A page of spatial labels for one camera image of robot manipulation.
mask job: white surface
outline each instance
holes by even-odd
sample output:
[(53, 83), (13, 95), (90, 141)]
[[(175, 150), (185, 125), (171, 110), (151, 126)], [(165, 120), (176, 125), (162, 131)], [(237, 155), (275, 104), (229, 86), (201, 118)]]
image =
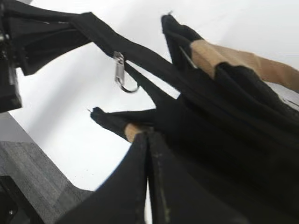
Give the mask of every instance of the white surface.
[[(32, 5), (71, 13), (92, 11), (121, 35), (168, 60), (160, 17), (173, 11), (180, 23), (212, 43), (299, 69), (298, 0), (34, 0)], [(114, 61), (94, 44), (59, 57), (33, 76), (18, 76), (23, 108), (11, 114), (82, 189), (95, 190), (103, 183), (129, 147), (95, 124), (87, 108), (114, 112), (154, 107), (144, 91), (126, 94), (118, 88)], [(178, 95), (160, 80), (155, 82)]]

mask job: black cloth bag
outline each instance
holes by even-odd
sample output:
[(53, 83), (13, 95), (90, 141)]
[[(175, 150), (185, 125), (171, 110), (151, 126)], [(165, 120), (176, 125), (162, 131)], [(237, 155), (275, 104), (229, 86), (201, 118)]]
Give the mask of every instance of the black cloth bag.
[[(88, 223), (142, 223), (146, 177), (154, 223), (298, 222), (298, 112), (281, 102), (254, 68), (225, 60), (212, 73), (207, 66), (197, 67), (193, 43), (203, 39), (171, 15), (162, 18), (162, 25), (173, 64), (121, 37), (91, 13), (71, 22), (108, 56), (121, 52), (181, 94), (173, 99), (125, 64), (156, 108), (93, 110), (97, 123), (133, 145), (94, 196), (58, 223), (81, 223), (79, 216), (90, 217)], [(132, 138), (132, 132), (142, 134)], [(131, 158), (135, 151), (139, 159)], [(113, 193), (117, 189), (121, 195)]]

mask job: black fabric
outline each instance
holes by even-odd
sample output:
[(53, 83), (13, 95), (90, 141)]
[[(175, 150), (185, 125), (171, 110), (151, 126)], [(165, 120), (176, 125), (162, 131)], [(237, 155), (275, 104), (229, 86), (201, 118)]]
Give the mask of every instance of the black fabric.
[(103, 185), (57, 224), (145, 223), (146, 141), (137, 138)]
[[(100, 30), (107, 29), (107, 25), (101, 21), (96, 24), (91, 14), (85, 14), (84, 19), (85, 23), (90, 19), (88, 29), (83, 27), (83, 20), (75, 21), (75, 26), (83, 29), (108, 55), (113, 51), (112, 46), (120, 52), (130, 51), (129, 46), (131, 49), (136, 47), (135, 51), (125, 54), (128, 60), (151, 72), (164, 66), (164, 62), (155, 61), (159, 60), (158, 56), (152, 60), (152, 51), (124, 40), (112, 30), (97, 35)], [(96, 30), (90, 27), (93, 22)], [(153, 61), (155, 68), (150, 68)], [(184, 74), (176, 71), (172, 74), (173, 80), (164, 70), (159, 77), (170, 80), (169, 83), (181, 91), (179, 100), (172, 99), (128, 64), (126, 71), (156, 104), (154, 116), (145, 122), (162, 132), (168, 144), (184, 149), (177, 153), (188, 154), (206, 168), (241, 183), (273, 208), (293, 215), (297, 213), (289, 195), (297, 194), (294, 187), (298, 183), (295, 159), (298, 157), (298, 139), (295, 137), (298, 123), (286, 117), (286, 111), (276, 112), (264, 106), (257, 97), (252, 98), (222, 68), (219, 74), (216, 73), (215, 81), (200, 69), (190, 69)], [(176, 79), (182, 82), (176, 85)]]
[(198, 185), (160, 134), (144, 133), (136, 137), (110, 178), (57, 224), (144, 223), (146, 176), (154, 224), (249, 223)]
[(58, 56), (90, 41), (69, 20), (77, 14), (54, 12), (3, 0), (1, 14), (17, 67), (24, 75), (36, 73)]

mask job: metal hook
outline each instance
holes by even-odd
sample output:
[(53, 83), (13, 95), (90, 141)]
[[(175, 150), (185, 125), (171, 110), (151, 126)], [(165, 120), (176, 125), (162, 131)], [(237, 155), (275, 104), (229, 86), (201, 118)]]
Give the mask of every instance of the metal hook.
[(137, 92), (140, 85), (137, 83), (137, 87), (134, 90), (127, 90), (124, 87), (125, 84), (125, 58), (120, 52), (114, 52), (113, 59), (116, 62), (116, 70), (115, 70), (115, 82), (119, 85), (119, 87), (126, 93), (134, 93)]

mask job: black strap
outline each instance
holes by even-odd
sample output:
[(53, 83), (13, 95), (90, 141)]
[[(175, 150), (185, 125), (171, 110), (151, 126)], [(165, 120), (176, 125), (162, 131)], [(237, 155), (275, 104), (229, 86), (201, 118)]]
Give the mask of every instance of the black strap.
[(94, 14), (75, 16), (70, 23), (109, 57), (113, 57), (115, 51), (121, 52), (127, 60), (155, 74), (174, 88), (182, 89), (184, 81), (173, 64), (152, 50), (120, 36)]

